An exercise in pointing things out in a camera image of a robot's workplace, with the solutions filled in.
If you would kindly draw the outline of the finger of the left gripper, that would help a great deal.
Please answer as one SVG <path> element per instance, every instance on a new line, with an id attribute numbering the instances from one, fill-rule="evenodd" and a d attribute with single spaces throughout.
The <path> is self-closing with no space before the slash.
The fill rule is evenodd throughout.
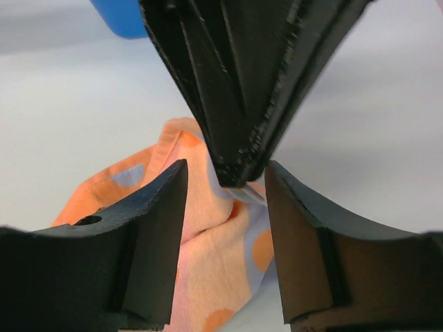
<path id="1" fill-rule="evenodd" d="M 239 181 L 256 179 L 322 70 L 369 1 L 301 1 L 288 16 L 284 52 L 266 111 L 249 136 Z"/>

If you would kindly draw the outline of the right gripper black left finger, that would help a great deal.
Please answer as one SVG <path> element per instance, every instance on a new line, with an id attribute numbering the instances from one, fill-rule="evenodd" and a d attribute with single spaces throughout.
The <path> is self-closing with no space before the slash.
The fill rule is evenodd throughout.
<path id="1" fill-rule="evenodd" d="M 178 160 L 73 225 L 1 229 L 2 331 L 160 331 L 170 323 L 188 188 Z"/>

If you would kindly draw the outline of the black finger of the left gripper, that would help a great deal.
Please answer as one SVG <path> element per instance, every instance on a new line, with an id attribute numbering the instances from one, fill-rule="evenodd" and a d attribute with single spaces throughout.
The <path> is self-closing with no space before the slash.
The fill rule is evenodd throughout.
<path id="1" fill-rule="evenodd" d="M 145 26 L 197 120 L 220 185 L 253 178 L 253 137 L 295 1 L 142 1 Z"/>

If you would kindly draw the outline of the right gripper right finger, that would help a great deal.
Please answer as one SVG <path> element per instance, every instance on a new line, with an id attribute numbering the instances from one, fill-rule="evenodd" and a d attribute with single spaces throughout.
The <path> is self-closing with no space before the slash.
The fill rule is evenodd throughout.
<path id="1" fill-rule="evenodd" d="M 277 162 L 265 172 L 284 322 L 292 331 L 441 331 L 442 233 L 339 206 Z"/>

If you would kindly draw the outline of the orange polka dot towel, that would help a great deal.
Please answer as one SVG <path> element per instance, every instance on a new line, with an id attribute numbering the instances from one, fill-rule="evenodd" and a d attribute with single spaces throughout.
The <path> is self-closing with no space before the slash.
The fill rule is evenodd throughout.
<path id="1" fill-rule="evenodd" d="M 215 331 L 257 293 L 274 251 L 262 181 L 222 188 L 192 118 L 165 123 L 155 145 L 81 184 L 55 219 L 75 223 L 153 181 L 178 159 L 188 163 L 188 197 L 172 317 L 167 331 Z"/>

